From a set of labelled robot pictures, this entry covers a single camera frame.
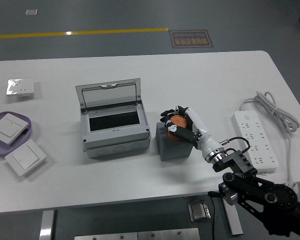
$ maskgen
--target gray cube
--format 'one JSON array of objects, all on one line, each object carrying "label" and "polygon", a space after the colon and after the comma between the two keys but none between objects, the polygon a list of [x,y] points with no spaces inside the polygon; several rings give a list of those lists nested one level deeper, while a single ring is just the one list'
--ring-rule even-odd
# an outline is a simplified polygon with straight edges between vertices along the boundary
[{"label": "gray cube", "polygon": [[193,147],[191,143],[169,139],[164,122],[156,124],[155,140],[161,161],[188,158]]}]

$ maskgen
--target robotic arm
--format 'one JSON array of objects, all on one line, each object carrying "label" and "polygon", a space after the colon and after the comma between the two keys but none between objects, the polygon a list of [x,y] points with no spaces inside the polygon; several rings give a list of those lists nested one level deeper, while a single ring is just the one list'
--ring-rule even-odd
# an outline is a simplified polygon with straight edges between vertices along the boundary
[{"label": "robotic arm", "polygon": [[[184,117],[187,127],[175,125],[170,120],[174,115]],[[259,219],[270,235],[289,237],[290,232],[300,235],[300,202],[296,193],[284,184],[274,184],[256,177],[257,170],[244,156],[250,148],[248,140],[234,137],[223,142],[215,141],[198,114],[188,107],[177,106],[163,112],[161,116],[169,133],[201,150],[202,157],[212,163],[215,172],[227,168],[233,171],[222,176],[219,192],[209,192],[209,196],[222,197],[230,205],[239,204]],[[248,147],[243,151],[233,148],[225,150],[223,146],[234,139],[246,141]],[[263,212],[254,209],[246,202],[248,200],[263,205]]]}]

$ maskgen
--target black cable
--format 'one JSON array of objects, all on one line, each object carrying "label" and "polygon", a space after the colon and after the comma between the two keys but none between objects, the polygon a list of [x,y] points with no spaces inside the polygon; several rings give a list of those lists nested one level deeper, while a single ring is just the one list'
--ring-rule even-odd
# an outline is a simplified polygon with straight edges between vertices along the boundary
[{"label": "black cable", "polygon": [[233,137],[233,138],[230,138],[230,139],[229,139],[229,142],[231,142],[232,140],[235,140],[235,139],[241,139],[241,140],[245,141],[246,144],[248,145],[247,148],[245,148],[244,150],[241,151],[243,154],[244,154],[246,151],[249,150],[249,148],[250,148],[250,143],[249,143],[249,141],[248,141],[247,139],[245,139],[244,137],[241,137],[241,136],[235,136],[235,137]]},{"label": "black cable", "polygon": [[236,152],[236,150],[235,150],[234,148],[231,148],[231,147],[230,147],[230,148],[228,148],[227,150],[225,150],[225,153],[226,153],[226,154],[228,154],[228,151],[233,151],[233,152]]},{"label": "black cable", "polygon": [[215,207],[215,203],[212,200],[212,197],[209,196],[212,202],[212,206],[213,206],[213,219],[212,219],[212,240],[215,240],[215,216],[216,216],[216,207]]}]

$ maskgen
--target white cable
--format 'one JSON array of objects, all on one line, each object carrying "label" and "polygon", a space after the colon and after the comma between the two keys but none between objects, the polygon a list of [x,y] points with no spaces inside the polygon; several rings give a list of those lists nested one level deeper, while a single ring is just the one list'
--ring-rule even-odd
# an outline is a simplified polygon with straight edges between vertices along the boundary
[{"label": "white cable", "polygon": [[242,111],[244,104],[248,104],[248,103],[260,103],[265,108],[265,110],[271,116],[273,116],[276,123],[283,130],[283,135],[288,139],[286,185],[292,189],[295,188],[295,190],[298,191],[297,183],[293,181],[292,174],[291,174],[291,149],[292,149],[291,141],[292,140],[290,134],[297,131],[297,129],[300,127],[299,121],[292,114],[279,108],[277,106],[274,96],[268,91],[265,92],[264,94],[257,91],[255,97],[248,98],[241,103],[239,110]]}]

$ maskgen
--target wall switch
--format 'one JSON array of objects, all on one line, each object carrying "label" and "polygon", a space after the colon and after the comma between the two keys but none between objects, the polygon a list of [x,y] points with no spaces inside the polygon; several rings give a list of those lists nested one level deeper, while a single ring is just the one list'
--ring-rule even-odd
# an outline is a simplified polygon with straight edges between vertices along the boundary
[{"label": "wall switch", "polygon": [[35,80],[33,78],[10,79],[6,94],[17,95],[19,97],[29,97],[35,92]]},{"label": "wall switch", "polygon": [[19,176],[23,176],[46,157],[44,152],[30,139],[4,158]]},{"label": "wall switch", "polygon": [[10,145],[28,125],[26,121],[7,113],[0,119],[0,141]]},{"label": "wall switch", "polygon": [[[278,160],[270,145],[266,132],[255,111],[236,111],[232,116],[234,128],[238,136],[247,139],[250,149],[244,154],[258,174],[273,172],[278,166]],[[240,141],[242,148],[248,145]]]}]

